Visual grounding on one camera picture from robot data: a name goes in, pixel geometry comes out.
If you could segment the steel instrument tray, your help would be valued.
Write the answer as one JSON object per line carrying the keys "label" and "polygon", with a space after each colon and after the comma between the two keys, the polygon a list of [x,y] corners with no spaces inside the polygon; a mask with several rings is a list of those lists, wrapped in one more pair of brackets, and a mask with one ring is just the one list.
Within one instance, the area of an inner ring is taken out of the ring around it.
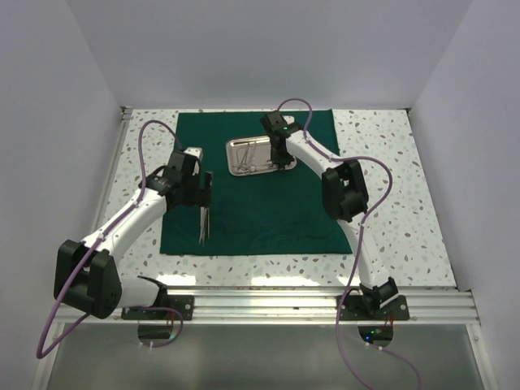
{"label": "steel instrument tray", "polygon": [[232,176],[268,174],[278,170],[271,161],[268,136],[252,136],[229,140],[225,145],[227,169]]}

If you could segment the dark green surgical cloth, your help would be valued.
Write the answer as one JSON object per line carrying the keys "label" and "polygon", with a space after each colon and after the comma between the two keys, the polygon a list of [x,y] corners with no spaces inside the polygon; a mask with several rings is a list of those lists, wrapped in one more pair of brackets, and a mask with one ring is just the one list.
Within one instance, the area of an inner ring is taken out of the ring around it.
{"label": "dark green surgical cloth", "polygon": [[179,206],[162,218],[160,252],[166,255],[351,254],[344,233],[322,205],[321,180],[306,165],[237,177],[225,145],[264,135],[260,112],[183,113],[182,145],[200,147],[213,174],[210,235],[201,243],[200,210]]}

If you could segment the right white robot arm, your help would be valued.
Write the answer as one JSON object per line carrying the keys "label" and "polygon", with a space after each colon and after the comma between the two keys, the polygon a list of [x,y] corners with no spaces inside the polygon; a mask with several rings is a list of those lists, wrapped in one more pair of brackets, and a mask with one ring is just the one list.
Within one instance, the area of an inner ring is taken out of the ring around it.
{"label": "right white robot arm", "polygon": [[260,123],[271,144],[271,161],[282,169],[293,160],[304,163],[321,180],[323,209],[345,234],[354,252],[358,272],[357,303],[346,302],[371,319],[382,318],[398,296],[395,280],[378,256],[374,240],[365,232],[373,210],[361,166],[361,158],[342,158],[319,144],[299,123],[288,123],[277,110],[265,114]]}

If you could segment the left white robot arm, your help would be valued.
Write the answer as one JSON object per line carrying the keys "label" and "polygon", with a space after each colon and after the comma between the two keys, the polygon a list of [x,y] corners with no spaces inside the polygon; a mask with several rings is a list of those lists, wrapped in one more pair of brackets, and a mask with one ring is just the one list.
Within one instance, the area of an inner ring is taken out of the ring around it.
{"label": "left white robot arm", "polygon": [[163,317],[170,306],[167,286],[150,277],[124,277],[118,264],[153,222],[179,206],[200,209],[198,241],[208,237],[213,176],[202,171],[202,154],[198,147],[173,151],[97,231],[66,240],[58,249],[54,299],[98,319],[123,308]]}

